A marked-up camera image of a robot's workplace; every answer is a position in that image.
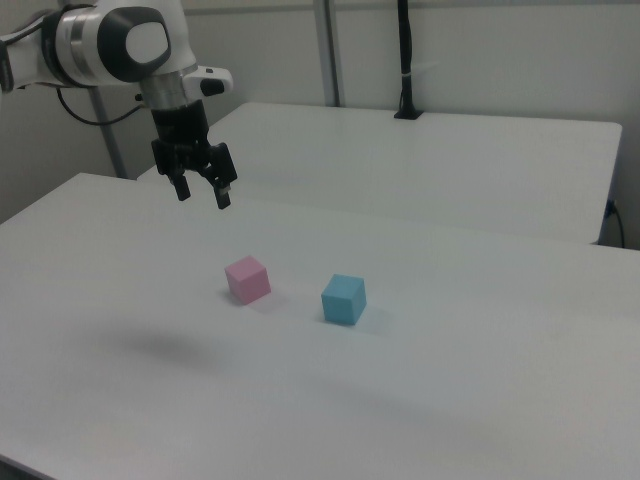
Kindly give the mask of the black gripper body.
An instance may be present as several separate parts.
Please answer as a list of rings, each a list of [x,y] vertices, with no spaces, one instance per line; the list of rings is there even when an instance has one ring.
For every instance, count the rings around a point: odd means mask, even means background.
[[[158,138],[152,149],[158,171],[174,183],[185,171],[196,171],[213,182],[232,183],[237,172],[228,146],[208,140],[209,125],[203,102],[171,110],[153,110]]]

